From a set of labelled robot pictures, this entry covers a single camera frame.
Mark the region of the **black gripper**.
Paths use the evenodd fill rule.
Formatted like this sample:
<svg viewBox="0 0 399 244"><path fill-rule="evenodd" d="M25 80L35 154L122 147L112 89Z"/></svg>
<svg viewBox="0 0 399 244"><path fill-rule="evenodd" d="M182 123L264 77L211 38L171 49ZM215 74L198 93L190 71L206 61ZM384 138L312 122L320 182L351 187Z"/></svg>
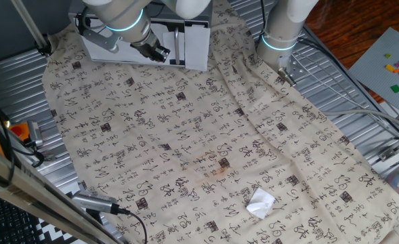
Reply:
<svg viewBox="0 0 399 244"><path fill-rule="evenodd" d="M131 43L130 46L138 50L145 58L155 62L164 63L170 54L170 50L160 44L160 41L152 31L146 35L144 40Z"/></svg>

